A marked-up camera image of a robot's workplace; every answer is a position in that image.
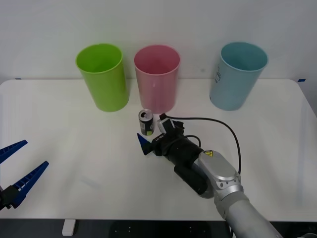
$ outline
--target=robotic arm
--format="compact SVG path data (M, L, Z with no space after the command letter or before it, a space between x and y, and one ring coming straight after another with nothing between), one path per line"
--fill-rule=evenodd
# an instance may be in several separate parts
M243 192L241 177L218 152L203 150L184 136L183 123L160 115L162 134L152 143L138 138L145 155L165 156L174 171L201 197L212 198L219 214L237 238L282 238L278 231L250 203Z

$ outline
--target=table surface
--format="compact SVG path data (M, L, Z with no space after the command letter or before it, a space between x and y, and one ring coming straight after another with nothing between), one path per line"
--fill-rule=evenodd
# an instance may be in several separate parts
M271 221L317 221L317 118L297 83L259 80L234 112L209 100L209 79L179 81L168 113L210 117L235 131L242 185ZM0 146L29 143L0 166L7 187L47 160L50 165L17 209L0 218L222 220L213 199L200 198L164 157L144 156L137 139L141 105L136 80L129 103L98 110L83 80L10 80L0 86ZM185 121L185 134L220 152L235 168L234 138L223 125ZM150 139L159 135L156 127Z

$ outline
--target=black cable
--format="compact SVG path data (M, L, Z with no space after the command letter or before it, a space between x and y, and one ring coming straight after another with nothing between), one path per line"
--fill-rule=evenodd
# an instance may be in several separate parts
M237 149L238 149L238 159L239 159L239 168L238 168L238 173L241 174L241 153L240 153L240 145L239 145L239 141L238 138L236 136L236 134L234 133L234 131L231 129L231 127L229 127L226 123L224 123L223 121L220 120L216 120L216 119L211 119L211 118L175 118L175 117L170 117L170 116L166 116L169 119L173 119L173 120L210 120L210 121L215 121L217 123L223 124L224 126L226 126L232 133L236 144L237 144Z
M167 151L167 149L172 145L174 144L175 142L181 140L181 139L184 139L184 138L188 138L188 137L192 137L192 138L196 138L198 140L198 143L199 143L199 147L202 146L202 142L200 141L200 139L198 138L198 136L195 136L195 135L185 135L185 136L182 136L182 137L179 137L173 141L171 141L170 143L168 143L163 149L162 149L162 152L163 154L165 154L165 152Z

